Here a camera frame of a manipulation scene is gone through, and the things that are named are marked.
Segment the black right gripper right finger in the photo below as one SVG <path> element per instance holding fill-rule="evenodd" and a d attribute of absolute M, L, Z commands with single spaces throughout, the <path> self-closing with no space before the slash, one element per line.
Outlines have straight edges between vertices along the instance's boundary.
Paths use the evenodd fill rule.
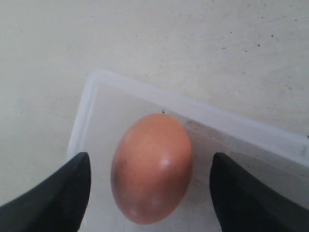
<path fill-rule="evenodd" d="M 224 232 L 307 232 L 309 211 L 278 194 L 224 153 L 210 171 L 214 211 Z"/>

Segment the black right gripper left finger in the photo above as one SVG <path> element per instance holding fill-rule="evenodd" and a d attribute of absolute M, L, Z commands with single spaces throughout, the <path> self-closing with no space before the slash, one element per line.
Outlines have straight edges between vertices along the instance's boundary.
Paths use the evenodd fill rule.
<path fill-rule="evenodd" d="M 2 232 L 77 232 L 91 191 L 89 155 L 75 155 L 28 192 L 0 207 Z"/>

